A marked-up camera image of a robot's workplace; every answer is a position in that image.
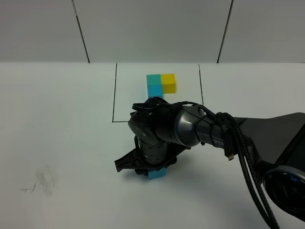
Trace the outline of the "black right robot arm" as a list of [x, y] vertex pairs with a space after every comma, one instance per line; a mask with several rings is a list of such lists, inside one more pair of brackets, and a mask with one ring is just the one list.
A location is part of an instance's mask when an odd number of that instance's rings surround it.
[[148, 175], [174, 164], [177, 156], [196, 145], [210, 144], [232, 160], [239, 156], [253, 200], [271, 228], [275, 219], [263, 198], [283, 211], [305, 218], [305, 115], [274, 118], [214, 114], [201, 104], [170, 104], [160, 97], [132, 106], [128, 126], [135, 149], [115, 161], [117, 171], [133, 169]]

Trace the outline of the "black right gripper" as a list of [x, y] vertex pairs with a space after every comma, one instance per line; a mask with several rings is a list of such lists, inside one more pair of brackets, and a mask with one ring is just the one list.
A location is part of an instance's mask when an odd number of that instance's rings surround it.
[[155, 145], [150, 145], [142, 141], [139, 137], [134, 137], [135, 148], [114, 161], [117, 172], [123, 169], [133, 169], [138, 175], [148, 176], [155, 171], [160, 172], [177, 162], [177, 156], [185, 150], [191, 149], [167, 141], [160, 141]]

